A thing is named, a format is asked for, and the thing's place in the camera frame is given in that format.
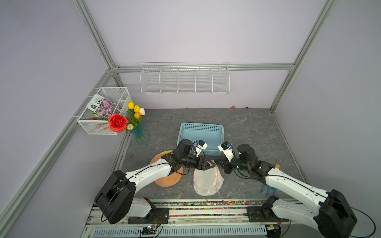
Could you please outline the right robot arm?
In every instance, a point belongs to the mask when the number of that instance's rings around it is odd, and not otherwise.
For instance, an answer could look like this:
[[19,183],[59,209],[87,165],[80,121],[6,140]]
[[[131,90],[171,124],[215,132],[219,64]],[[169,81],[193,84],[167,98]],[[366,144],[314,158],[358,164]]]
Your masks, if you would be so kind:
[[357,224],[351,207],[340,191],[326,191],[293,178],[278,167],[261,161],[248,144],[233,146],[223,142],[218,146],[221,157],[215,163],[226,174],[233,170],[243,170],[248,177],[269,187],[278,189],[293,197],[298,203],[286,202],[271,196],[263,205],[265,213],[279,219],[288,219],[318,230],[325,238],[351,238]]

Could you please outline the white mesh laundry bag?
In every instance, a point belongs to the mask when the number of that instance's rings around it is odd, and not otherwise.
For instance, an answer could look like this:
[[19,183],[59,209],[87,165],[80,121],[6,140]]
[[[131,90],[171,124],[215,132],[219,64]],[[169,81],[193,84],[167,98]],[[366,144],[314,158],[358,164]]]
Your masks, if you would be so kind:
[[220,194],[220,189],[223,185],[224,178],[218,166],[215,164],[205,171],[194,170],[193,173],[193,188],[198,195],[201,196],[212,196],[215,194]]

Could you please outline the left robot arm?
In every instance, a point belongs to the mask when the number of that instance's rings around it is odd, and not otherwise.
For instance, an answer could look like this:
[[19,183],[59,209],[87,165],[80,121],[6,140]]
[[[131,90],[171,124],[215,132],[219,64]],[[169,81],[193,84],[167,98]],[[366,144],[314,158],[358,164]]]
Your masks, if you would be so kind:
[[152,182],[171,174],[183,175],[180,168],[209,170],[216,164],[204,153],[206,143],[202,140],[194,145],[182,139],[170,153],[161,156],[155,163],[127,173],[112,172],[94,199],[102,212],[101,221],[116,224],[124,217],[152,220],[156,206],[148,198],[135,198],[135,194]]

